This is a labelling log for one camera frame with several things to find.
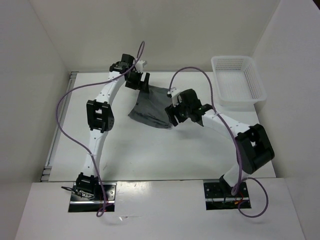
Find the grey shorts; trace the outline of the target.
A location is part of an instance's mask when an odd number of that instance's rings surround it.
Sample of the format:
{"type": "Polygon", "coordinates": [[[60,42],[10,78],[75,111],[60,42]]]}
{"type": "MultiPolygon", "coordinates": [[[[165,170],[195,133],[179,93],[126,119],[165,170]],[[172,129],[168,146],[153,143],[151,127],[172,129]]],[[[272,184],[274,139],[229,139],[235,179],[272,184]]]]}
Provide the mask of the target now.
{"type": "Polygon", "coordinates": [[[170,129],[171,124],[165,111],[172,104],[167,96],[168,89],[157,86],[149,86],[149,92],[139,91],[135,106],[128,116],[141,124],[157,128],[170,129]]]}

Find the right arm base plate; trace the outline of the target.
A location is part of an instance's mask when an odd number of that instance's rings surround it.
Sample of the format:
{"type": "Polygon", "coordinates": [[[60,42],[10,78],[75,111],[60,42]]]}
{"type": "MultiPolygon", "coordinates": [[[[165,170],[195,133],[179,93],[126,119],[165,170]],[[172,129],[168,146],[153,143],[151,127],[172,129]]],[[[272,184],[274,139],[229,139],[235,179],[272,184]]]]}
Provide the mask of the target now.
{"type": "Polygon", "coordinates": [[[224,192],[218,179],[204,180],[204,198],[206,210],[233,210],[240,204],[241,209],[251,209],[249,192],[245,182],[240,184],[239,192],[233,196],[224,192]]]}

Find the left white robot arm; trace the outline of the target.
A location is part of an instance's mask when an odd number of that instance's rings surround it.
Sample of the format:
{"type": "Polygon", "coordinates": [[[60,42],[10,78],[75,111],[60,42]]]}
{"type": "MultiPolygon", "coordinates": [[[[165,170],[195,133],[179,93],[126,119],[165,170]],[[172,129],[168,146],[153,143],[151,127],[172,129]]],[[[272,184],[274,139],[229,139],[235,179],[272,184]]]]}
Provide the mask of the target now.
{"type": "Polygon", "coordinates": [[[106,137],[115,123],[112,104],[122,85],[133,90],[140,90],[148,86],[149,73],[146,74],[144,80],[141,80],[147,64],[146,61],[141,60],[141,56],[141,52],[136,57],[124,53],[119,61],[110,66],[106,81],[84,84],[69,90],[64,95],[66,97],[76,90],[87,87],[103,86],[94,99],[86,102],[86,119],[90,131],[88,146],[66,133],[59,120],[56,121],[60,132],[87,152],[83,170],[78,175],[72,191],[77,195],[84,195],[89,200],[94,200],[99,195],[102,195],[105,201],[107,200],[99,165],[106,137]]]}

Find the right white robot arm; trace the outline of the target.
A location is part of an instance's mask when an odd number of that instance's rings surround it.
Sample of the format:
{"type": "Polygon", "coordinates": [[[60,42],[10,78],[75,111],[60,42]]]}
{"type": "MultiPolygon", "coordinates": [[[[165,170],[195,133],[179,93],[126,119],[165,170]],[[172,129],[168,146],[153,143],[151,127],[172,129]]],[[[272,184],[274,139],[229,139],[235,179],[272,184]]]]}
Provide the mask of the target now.
{"type": "Polygon", "coordinates": [[[248,125],[217,112],[212,105],[202,104],[193,89],[180,91],[174,87],[167,96],[172,104],[165,108],[165,112],[173,126],[189,119],[234,143],[237,163],[219,179],[219,191],[223,196],[236,195],[242,180],[275,157],[267,132],[261,124],[248,125]]]}

